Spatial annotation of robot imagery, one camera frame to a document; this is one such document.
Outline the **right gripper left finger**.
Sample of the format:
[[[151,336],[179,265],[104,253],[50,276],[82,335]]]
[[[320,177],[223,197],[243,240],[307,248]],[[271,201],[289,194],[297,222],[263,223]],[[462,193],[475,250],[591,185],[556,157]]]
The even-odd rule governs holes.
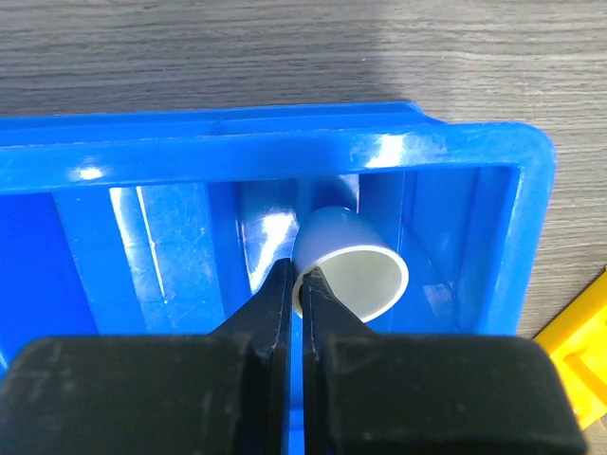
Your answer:
[[[5,454],[285,454],[290,260],[206,335],[46,337],[1,385]]]

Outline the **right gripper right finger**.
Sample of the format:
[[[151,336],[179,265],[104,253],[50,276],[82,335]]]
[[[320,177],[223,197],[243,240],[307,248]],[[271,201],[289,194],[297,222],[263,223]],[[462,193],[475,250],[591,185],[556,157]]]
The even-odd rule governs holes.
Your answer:
[[[305,275],[309,454],[584,454],[557,371],[520,337],[378,334]]]

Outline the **small white crucible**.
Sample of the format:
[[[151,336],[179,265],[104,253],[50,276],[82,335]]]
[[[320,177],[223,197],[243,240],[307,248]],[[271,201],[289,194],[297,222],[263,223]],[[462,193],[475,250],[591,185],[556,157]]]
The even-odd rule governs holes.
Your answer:
[[[303,314],[304,275],[319,268],[334,296],[361,321],[386,313],[404,295],[410,272],[358,213],[325,207],[311,213],[300,226],[292,251],[296,280],[293,307]]]

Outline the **blue plastic divided bin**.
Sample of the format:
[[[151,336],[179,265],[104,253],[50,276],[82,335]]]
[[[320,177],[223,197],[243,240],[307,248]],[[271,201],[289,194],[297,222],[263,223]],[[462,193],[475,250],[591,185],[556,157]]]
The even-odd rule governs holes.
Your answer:
[[[311,213],[358,213],[407,264],[374,332],[516,337],[554,173],[534,127],[406,102],[5,119],[1,385],[41,338],[206,335],[288,259],[285,454],[309,454],[292,251]]]

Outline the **yellow test tube rack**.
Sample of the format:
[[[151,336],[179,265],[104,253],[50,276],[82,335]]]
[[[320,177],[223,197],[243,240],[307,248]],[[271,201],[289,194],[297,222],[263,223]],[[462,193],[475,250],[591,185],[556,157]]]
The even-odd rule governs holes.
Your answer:
[[[606,414],[606,273],[536,336],[559,372],[581,428]]]

